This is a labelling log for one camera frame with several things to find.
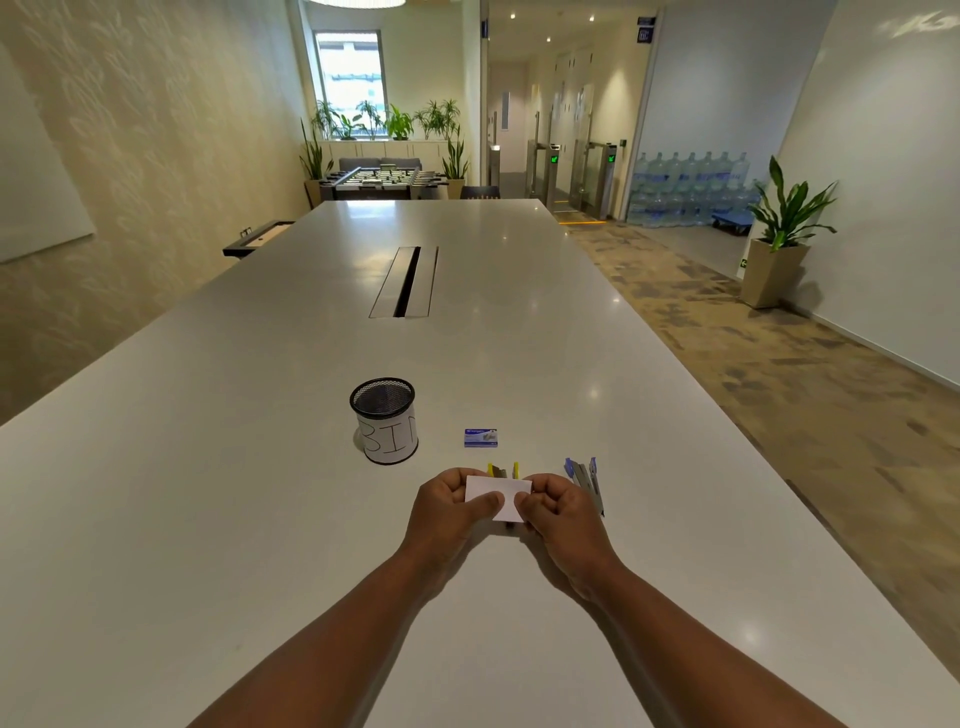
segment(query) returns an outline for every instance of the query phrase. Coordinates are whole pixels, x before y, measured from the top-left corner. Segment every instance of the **window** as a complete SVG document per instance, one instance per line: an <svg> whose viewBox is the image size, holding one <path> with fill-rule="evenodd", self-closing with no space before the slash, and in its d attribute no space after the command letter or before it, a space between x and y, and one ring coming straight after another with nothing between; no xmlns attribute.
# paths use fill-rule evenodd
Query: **window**
<svg viewBox="0 0 960 728"><path fill-rule="evenodd" d="M321 93L337 113L352 119L365 101L386 117L387 93L383 84L380 33L317 33ZM358 124L367 123L364 118ZM382 127L378 134L386 135Z"/></svg>

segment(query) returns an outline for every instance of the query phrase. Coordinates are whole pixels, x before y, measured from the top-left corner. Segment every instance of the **baseboard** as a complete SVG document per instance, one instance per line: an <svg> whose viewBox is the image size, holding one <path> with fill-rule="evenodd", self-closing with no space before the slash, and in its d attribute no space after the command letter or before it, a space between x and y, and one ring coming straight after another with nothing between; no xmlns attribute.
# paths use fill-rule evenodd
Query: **baseboard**
<svg viewBox="0 0 960 728"><path fill-rule="evenodd" d="M790 309L794 313L800 314L807 319L812 319L818 324L823 324L827 328L832 328L837 333L843 334L848 339L855 341L857 344L863 344L863 346L867 347L867 349L873 349L875 352L881 353L884 356L893 359L898 364L902 364L904 367L912 369L919 375L923 375L928 379L933 379L938 384L943 384L945 387L952 389L954 392L960 392L960 383L955 382L952 379L948 379L945 376L938 375L936 372L927 369L922 364L918 364L915 361L910 361L910 359L907 359L905 356L900 356L898 353L891 352L889 349L881 347L878 343L871 341L870 339L865 339L863 336L859 336L849 329L833 323L830 319L825 319L823 316L818 316L812 311L808 311L805 308L796 305L795 303L783 301L782 304L785 308Z"/></svg>

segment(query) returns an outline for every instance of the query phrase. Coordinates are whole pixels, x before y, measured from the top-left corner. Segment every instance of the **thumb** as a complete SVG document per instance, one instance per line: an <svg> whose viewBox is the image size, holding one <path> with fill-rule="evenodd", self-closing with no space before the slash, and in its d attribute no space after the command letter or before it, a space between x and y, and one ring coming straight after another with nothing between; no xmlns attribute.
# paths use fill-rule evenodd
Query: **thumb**
<svg viewBox="0 0 960 728"><path fill-rule="evenodd" d="M542 535L550 528L554 515L547 510L538 497L529 493L517 493L514 498L517 512Z"/></svg>
<svg viewBox="0 0 960 728"><path fill-rule="evenodd" d="M491 519L503 508L503 494L499 491L492 491L473 500L468 500L464 505L474 522Z"/></svg>

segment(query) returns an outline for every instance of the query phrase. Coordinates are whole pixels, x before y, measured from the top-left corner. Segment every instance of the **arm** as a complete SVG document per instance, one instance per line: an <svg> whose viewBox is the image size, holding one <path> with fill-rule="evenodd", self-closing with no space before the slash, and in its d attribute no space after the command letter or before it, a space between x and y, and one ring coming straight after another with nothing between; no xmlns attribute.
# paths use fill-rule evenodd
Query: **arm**
<svg viewBox="0 0 960 728"><path fill-rule="evenodd" d="M843 728L775 674L710 632L617 558L589 495L559 475L533 475L520 515L573 589L617 626L689 728Z"/></svg>
<svg viewBox="0 0 960 728"><path fill-rule="evenodd" d="M503 505L499 493L464 503L467 475L485 473L454 469L420 486L396 553L221 695L190 728L347 725L400 630L443 586L473 524Z"/></svg>

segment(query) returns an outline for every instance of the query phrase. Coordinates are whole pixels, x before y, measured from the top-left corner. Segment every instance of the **window frame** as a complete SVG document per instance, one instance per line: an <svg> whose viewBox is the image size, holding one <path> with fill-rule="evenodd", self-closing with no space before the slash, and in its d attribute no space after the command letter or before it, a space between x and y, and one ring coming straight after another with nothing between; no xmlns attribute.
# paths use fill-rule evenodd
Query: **window frame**
<svg viewBox="0 0 960 728"><path fill-rule="evenodd" d="M383 58L383 34L379 30L317 30L316 28L310 29L313 32L313 50L317 54L317 75L320 77L320 94L323 96L323 101L326 101L326 83L324 81L324 65L320 60L320 34L321 33L333 33L337 35L347 35L347 34L370 34L376 35L376 52L380 57L380 84L383 86L383 110L384 110L384 125L387 123L387 110L390 108L390 99L387 97L387 64ZM376 139L390 139L390 135L384 130L384 134L378 134Z"/></svg>

